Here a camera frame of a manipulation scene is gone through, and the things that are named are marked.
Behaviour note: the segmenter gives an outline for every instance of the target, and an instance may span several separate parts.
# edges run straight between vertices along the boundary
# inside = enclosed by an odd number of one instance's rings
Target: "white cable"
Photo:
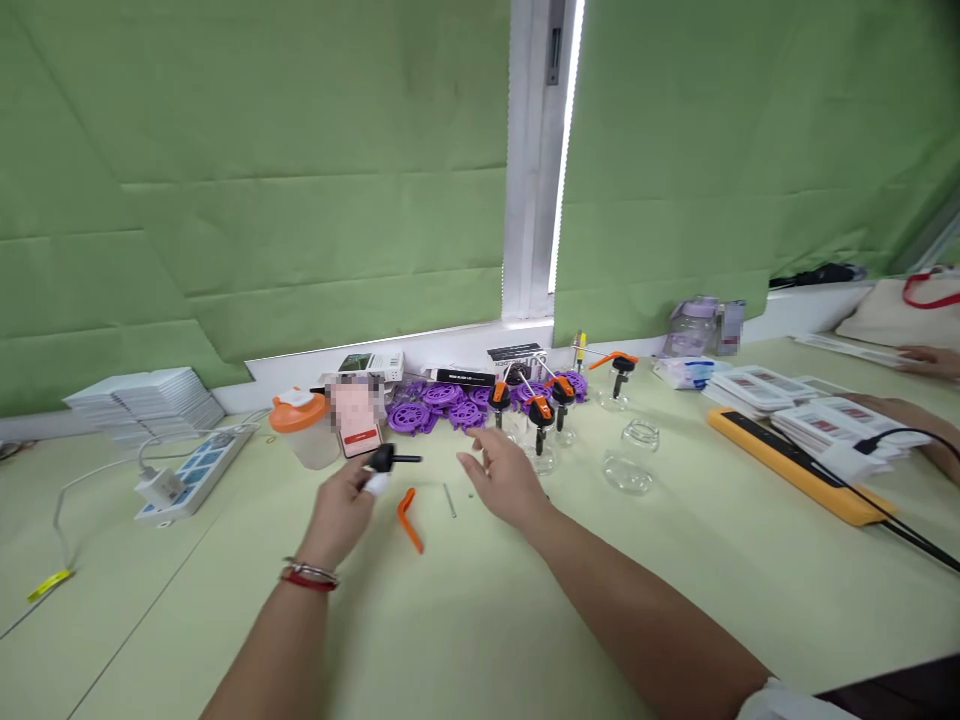
[[[153,457],[144,458],[143,451],[148,446],[156,444],[161,438],[176,437],[179,435],[189,435],[191,437],[205,436],[205,435],[211,435],[211,434],[238,435],[243,432],[250,432],[251,434],[253,434],[260,429],[260,424],[255,421],[251,422],[251,420],[254,418],[254,416],[257,416],[256,420],[259,420],[263,418],[265,415],[267,415],[269,412],[270,412],[269,409],[257,410],[255,412],[250,413],[244,419],[244,421],[239,425],[234,425],[233,427],[229,427],[229,428],[198,428],[191,433],[167,433],[165,435],[158,435],[157,437],[147,440],[145,443],[143,443],[140,446],[140,449],[137,452],[136,458],[126,458],[124,460],[117,460],[116,462],[112,462],[107,465],[101,465],[95,470],[91,470],[85,475],[81,475],[76,480],[71,480],[62,488],[60,488],[60,493],[57,495],[57,507],[53,511],[53,530],[57,534],[57,538],[60,540],[60,559],[63,561],[64,570],[69,570],[73,572],[73,569],[74,569],[73,568],[74,558],[70,554],[70,543],[67,541],[67,536],[64,534],[63,529],[60,527],[60,512],[63,510],[63,500],[66,497],[67,490],[72,488],[74,485],[77,485],[78,483],[83,482],[87,478],[93,477],[99,472],[102,472],[104,470],[109,470],[110,468],[116,467],[118,465],[124,465],[125,463],[136,461],[140,465],[140,467],[143,468],[145,467],[143,464],[144,460],[167,460],[171,458],[187,457],[188,455],[193,455],[193,453],[197,451],[197,448],[194,448],[193,450],[190,450],[184,453],[177,453],[174,455],[157,455]],[[60,587],[59,584],[54,585],[47,592],[45,592],[43,595],[37,598],[37,600],[33,604],[31,604],[29,608],[27,608],[26,612],[24,612],[20,617],[14,620],[9,626],[7,626],[3,630],[2,633],[0,633],[0,640],[3,640],[3,638],[9,635],[14,628],[16,628],[20,623],[26,620],[27,617],[30,616],[30,613],[32,613],[34,610],[40,607],[41,603],[43,603],[44,600],[50,597],[53,594],[53,591],[56,590],[58,587]]]

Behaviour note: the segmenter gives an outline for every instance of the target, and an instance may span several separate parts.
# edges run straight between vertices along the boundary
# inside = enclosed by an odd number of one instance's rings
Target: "silver bracelet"
[[[333,583],[334,586],[340,584],[340,578],[338,578],[329,570],[313,567],[313,565],[307,565],[306,563],[299,562],[295,557],[290,557],[289,555],[285,557],[283,561],[287,563],[288,568],[293,570],[298,575],[313,575],[318,580]]]

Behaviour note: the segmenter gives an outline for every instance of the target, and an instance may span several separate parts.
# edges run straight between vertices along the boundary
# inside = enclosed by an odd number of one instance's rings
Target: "plastic water bottle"
[[[670,316],[670,333],[663,343],[660,357],[699,357],[716,329],[719,302],[709,295],[677,305]]]

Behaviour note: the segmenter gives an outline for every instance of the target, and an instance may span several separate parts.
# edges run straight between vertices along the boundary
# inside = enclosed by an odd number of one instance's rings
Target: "white tote bag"
[[[840,323],[837,335],[877,345],[929,345],[960,352],[960,275],[881,280]]]

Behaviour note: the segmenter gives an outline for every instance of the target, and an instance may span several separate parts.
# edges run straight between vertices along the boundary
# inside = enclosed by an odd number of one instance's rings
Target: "red strap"
[[[907,279],[906,284],[903,286],[903,301],[910,307],[919,308],[920,310],[935,310],[936,308],[950,307],[951,305],[960,303],[960,293],[948,295],[945,298],[934,300],[933,302],[928,303],[921,303],[917,302],[916,300],[911,300],[910,294],[913,292],[914,287],[917,285],[922,285],[931,277],[933,277],[933,273],[920,273],[919,275],[911,275]]]
[[[337,589],[337,586],[333,583],[324,583],[317,580],[308,580],[295,573],[293,570],[285,570],[283,574],[280,575],[281,580],[286,580],[288,583],[293,583],[294,585],[299,585],[300,587],[305,587],[308,590],[316,590],[317,592],[333,592]]]

